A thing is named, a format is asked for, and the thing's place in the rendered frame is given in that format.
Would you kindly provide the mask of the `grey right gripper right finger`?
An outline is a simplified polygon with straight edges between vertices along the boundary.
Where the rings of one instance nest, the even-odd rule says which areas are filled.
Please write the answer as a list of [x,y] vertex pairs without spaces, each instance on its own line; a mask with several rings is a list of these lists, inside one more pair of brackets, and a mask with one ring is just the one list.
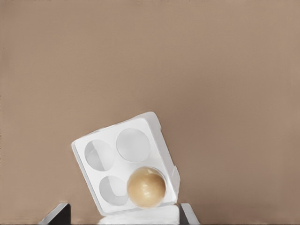
[[192,207],[188,203],[181,203],[180,209],[180,225],[200,225]]

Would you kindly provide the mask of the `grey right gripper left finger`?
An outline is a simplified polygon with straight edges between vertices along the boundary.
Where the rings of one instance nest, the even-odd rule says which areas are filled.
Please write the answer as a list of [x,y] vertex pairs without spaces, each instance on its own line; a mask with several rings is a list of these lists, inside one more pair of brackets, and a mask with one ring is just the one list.
[[71,225],[71,206],[69,203],[60,203],[46,215],[39,225]]

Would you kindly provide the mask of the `tan egg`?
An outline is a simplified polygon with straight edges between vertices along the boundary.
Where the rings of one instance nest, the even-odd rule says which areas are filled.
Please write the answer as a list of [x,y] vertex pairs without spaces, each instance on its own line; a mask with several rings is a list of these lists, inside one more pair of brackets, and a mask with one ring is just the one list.
[[127,181],[130,201],[142,209],[157,207],[166,194],[166,182],[162,173],[153,167],[136,169]]

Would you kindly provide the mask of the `white egg box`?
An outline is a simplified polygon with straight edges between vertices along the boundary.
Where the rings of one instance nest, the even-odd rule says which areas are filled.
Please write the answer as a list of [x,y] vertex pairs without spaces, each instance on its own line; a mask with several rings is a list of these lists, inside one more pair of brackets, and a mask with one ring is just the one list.
[[[72,149],[102,215],[100,225],[179,224],[180,175],[154,112],[89,133],[73,141]],[[166,184],[162,202],[149,210],[138,208],[127,194],[130,175],[145,166],[157,169]]]

